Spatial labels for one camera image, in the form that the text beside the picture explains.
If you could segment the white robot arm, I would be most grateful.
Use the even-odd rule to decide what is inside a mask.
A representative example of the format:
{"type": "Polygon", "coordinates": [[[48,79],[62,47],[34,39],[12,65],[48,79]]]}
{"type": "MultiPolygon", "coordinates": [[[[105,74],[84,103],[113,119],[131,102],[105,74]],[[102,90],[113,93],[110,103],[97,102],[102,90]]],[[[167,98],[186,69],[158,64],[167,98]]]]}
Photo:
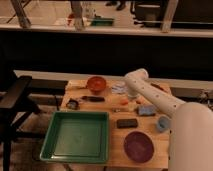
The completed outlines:
{"type": "Polygon", "coordinates": [[[213,111],[185,102],[146,82],[145,69],[124,76],[128,96],[139,94],[171,118],[168,171],[213,171],[213,111]]]}

